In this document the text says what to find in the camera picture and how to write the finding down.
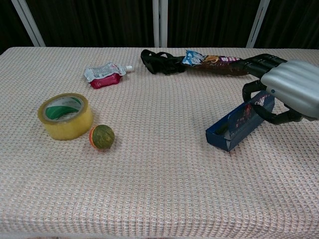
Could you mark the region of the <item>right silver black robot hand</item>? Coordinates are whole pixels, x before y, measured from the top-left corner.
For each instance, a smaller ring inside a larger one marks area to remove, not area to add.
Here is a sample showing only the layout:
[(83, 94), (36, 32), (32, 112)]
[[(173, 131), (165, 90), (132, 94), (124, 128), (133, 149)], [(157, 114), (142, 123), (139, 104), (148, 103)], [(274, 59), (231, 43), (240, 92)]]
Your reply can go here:
[(319, 68), (302, 60), (285, 60), (271, 54), (259, 54), (230, 64), (257, 77), (242, 88), (244, 102), (252, 92), (267, 91), (281, 101), (288, 111), (276, 115), (260, 105), (253, 105), (263, 120), (279, 125), (319, 119)]

